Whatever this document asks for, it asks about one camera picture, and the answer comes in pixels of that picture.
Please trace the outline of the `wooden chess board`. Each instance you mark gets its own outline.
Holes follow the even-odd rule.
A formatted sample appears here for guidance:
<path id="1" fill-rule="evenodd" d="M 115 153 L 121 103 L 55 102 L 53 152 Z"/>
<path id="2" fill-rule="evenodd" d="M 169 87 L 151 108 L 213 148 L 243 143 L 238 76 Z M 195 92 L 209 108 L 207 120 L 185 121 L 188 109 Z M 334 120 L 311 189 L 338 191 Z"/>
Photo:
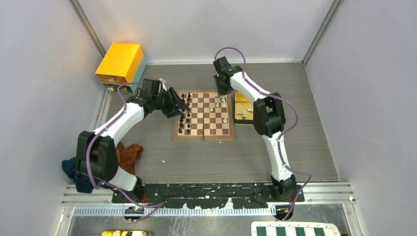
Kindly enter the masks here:
<path id="1" fill-rule="evenodd" d="M 215 90 L 180 90 L 179 97 L 189 106 L 189 111 L 174 120 L 174 141 L 233 141 L 235 127 L 232 116 L 232 99 L 229 94 L 215 97 Z M 222 107 L 221 97 L 226 96 L 227 107 Z"/>

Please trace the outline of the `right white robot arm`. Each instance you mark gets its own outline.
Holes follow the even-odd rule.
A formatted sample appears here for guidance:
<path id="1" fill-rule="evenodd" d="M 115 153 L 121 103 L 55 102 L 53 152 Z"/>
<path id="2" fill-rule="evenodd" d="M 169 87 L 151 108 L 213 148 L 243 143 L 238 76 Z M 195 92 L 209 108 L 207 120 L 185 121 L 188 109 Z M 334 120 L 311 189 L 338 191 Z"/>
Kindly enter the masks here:
<path id="1" fill-rule="evenodd" d="M 261 88 L 240 66 L 231 66 L 225 57 L 214 60 L 213 65 L 219 94 L 236 90 L 252 103 L 253 126 L 267 146 L 271 163 L 271 195 L 279 202 L 287 201 L 297 182 L 285 151 L 283 131 L 286 118 L 280 95 Z"/>

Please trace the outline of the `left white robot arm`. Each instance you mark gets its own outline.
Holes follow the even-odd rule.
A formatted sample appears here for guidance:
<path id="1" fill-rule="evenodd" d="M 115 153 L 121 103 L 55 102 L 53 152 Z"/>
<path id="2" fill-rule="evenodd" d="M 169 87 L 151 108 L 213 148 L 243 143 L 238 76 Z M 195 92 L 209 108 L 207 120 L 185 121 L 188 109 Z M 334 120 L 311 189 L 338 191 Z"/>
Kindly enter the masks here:
<path id="1" fill-rule="evenodd" d="M 117 144 L 136 124 L 153 111 L 167 118 L 182 115 L 190 108 L 173 87 L 166 88 L 164 80 L 144 79 L 132 96 L 123 100 L 122 108 L 106 123 L 93 131 L 83 131 L 77 141 L 77 172 L 89 177 L 93 188 L 105 184 L 124 190 L 132 203 L 143 198 L 142 181 L 119 166 Z"/>

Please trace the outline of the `green white checkered board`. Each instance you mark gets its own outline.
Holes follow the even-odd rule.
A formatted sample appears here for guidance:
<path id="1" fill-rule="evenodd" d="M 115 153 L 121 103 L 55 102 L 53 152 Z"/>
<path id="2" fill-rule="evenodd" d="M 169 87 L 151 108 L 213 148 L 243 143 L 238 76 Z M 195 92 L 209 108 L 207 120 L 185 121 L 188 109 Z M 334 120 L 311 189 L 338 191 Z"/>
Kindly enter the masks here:
<path id="1" fill-rule="evenodd" d="M 336 225 L 318 222 L 255 221 L 252 236 L 341 236 Z"/>

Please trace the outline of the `gold tin tray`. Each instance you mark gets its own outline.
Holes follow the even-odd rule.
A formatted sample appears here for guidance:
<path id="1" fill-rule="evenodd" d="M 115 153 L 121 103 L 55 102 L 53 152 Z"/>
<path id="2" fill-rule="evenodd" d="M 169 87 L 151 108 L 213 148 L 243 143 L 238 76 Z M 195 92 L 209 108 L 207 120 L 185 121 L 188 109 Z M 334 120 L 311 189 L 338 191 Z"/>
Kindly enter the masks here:
<path id="1" fill-rule="evenodd" d="M 234 92 L 232 99 L 234 123 L 238 125 L 253 125 L 253 104 L 238 91 Z"/>

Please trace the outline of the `yellow teal drawer box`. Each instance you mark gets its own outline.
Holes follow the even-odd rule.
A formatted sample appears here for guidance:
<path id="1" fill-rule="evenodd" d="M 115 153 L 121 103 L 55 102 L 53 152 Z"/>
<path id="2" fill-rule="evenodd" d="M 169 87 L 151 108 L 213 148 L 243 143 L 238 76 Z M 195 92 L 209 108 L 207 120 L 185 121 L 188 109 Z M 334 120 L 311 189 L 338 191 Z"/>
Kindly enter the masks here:
<path id="1" fill-rule="evenodd" d="M 140 44 L 113 42 L 95 74 L 109 91 L 116 91 L 117 87 L 128 83 L 120 91 L 134 93 L 146 65 L 147 59 Z"/>

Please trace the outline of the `orange cloth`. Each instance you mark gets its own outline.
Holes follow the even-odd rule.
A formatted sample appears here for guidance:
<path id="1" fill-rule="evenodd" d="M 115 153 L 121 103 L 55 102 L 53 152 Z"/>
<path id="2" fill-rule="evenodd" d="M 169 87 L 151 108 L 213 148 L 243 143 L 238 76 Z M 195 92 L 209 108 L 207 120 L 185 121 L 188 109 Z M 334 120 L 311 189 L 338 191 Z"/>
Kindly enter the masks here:
<path id="1" fill-rule="evenodd" d="M 122 142 L 116 146 L 119 166 L 130 174 L 135 174 L 135 161 L 141 158 L 144 148 L 139 144 L 125 147 Z"/>

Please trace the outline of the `dark blue cloth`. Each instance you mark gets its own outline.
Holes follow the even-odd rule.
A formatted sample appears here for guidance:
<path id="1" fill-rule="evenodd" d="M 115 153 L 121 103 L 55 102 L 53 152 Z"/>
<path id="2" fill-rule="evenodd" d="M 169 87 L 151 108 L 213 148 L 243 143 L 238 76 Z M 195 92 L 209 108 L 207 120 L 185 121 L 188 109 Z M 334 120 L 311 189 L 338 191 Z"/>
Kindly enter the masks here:
<path id="1" fill-rule="evenodd" d="M 70 158 L 68 160 L 63 160 L 61 162 L 61 168 L 67 177 L 73 180 L 73 183 L 75 184 L 76 190 L 78 192 L 89 194 L 93 191 L 93 185 L 87 175 L 76 171 L 76 161 L 76 157 Z"/>

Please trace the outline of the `gold tin front edge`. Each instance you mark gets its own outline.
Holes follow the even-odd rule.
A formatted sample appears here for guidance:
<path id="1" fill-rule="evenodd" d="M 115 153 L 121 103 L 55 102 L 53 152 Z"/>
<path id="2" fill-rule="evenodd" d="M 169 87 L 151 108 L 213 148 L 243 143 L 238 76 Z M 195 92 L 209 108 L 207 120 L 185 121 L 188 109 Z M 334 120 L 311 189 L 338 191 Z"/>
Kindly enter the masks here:
<path id="1" fill-rule="evenodd" d="M 149 236 L 144 230 L 105 230 L 101 236 Z"/>

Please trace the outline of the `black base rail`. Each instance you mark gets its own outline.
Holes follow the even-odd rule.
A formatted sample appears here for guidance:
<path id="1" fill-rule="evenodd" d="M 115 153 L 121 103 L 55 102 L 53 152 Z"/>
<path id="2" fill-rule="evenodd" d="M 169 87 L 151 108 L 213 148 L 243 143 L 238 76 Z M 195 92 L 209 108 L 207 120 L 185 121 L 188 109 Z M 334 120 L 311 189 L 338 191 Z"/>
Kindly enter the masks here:
<path id="1" fill-rule="evenodd" d="M 140 204 L 164 203 L 165 208 L 222 209 L 231 203 L 233 209 L 267 208 L 268 203 L 292 202 L 301 186 L 284 194 L 274 193 L 272 183 L 170 183 L 144 184 L 136 195 L 127 191 Z"/>

